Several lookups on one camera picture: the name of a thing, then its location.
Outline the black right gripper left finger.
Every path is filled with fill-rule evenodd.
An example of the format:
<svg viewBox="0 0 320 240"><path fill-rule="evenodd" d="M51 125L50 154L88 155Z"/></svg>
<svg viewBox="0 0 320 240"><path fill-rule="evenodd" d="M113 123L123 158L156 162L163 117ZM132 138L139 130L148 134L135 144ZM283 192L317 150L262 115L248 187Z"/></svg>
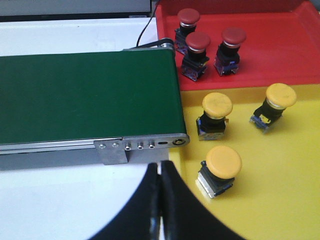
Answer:
<svg viewBox="0 0 320 240"><path fill-rule="evenodd" d="M92 240L158 240L160 176L150 163L137 189L118 214Z"/></svg>

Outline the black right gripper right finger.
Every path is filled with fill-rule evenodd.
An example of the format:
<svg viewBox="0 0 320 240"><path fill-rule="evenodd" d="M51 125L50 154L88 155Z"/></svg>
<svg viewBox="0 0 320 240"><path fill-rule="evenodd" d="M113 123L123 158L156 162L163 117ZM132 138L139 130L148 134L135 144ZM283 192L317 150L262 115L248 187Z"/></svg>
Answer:
<svg viewBox="0 0 320 240"><path fill-rule="evenodd" d="M172 161L161 162L161 207L166 240L242 240L194 196Z"/></svg>

